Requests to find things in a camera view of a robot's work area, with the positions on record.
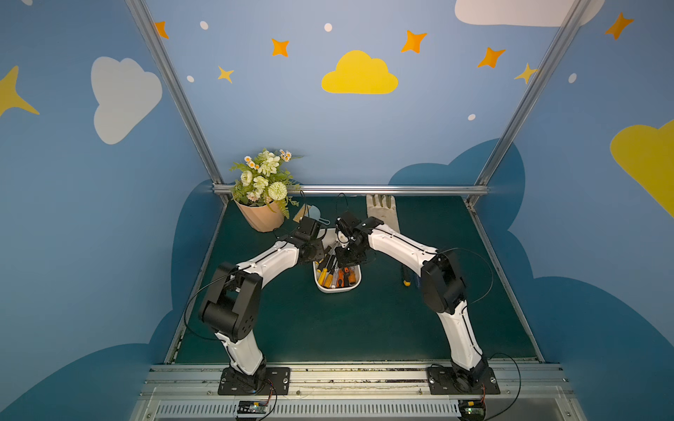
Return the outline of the white plastic storage box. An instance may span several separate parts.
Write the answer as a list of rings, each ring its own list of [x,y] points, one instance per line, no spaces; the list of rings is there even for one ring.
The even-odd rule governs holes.
[[[318,289],[326,294],[349,292],[361,284],[362,271],[360,265],[342,268],[337,259],[337,250],[343,247],[335,233],[335,228],[328,228],[322,236],[324,254],[312,262],[314,282]]]

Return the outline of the black yellow screwdriver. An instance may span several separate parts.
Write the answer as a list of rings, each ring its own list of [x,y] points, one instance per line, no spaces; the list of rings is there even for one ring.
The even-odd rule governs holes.
[[[403,284],[405,287],[410,287],[412,285],[412,281],[414,280],[414,272],[410,270],[405,265],[401,266],[401,273],[402,273],[402,279],[403,279]]]

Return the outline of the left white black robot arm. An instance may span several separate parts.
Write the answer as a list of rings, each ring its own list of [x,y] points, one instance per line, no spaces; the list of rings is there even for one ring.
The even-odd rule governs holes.
[[[254,335],[263,288],[285,270],[323,257],[325,234],[326,224],[305,217],[258,256],[235,265],[221,264],[204,288],[198,319],[223,345],[238,375],[254,378],[265,371],[265,357]]]

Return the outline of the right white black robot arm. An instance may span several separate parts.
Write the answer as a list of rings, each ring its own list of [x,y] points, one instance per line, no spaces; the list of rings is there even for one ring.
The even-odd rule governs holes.
[[[366,252],[381,252],[409,268],[421,279],[426,306],[435,312],[447,336],[455,376],[470,386],[478,383],[488,369],[468,312],[466,282],[456,253],[425,246],[390,228],[381,219],[361,221],[345,212],[335,221],[342,245],[336,256],[342,268],[359,265]]]

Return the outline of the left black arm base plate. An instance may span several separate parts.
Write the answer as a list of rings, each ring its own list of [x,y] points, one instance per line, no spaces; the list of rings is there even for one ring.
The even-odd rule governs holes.
[[[290,387],[291,369],[287,367],[259,368],[254,375],[246,375],[233,367],[225,368],[218,387],[219,396],[273,395],[287,396]]]

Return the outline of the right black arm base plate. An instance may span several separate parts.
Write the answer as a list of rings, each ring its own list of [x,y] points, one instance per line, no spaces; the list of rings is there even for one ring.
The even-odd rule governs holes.
[[[458,374],[454,368],[438,364],[427,367],[426,372],[432,395],[491,396],[501,393],[496,375],[491,368],[486,368],[477,379],[466,374]]]

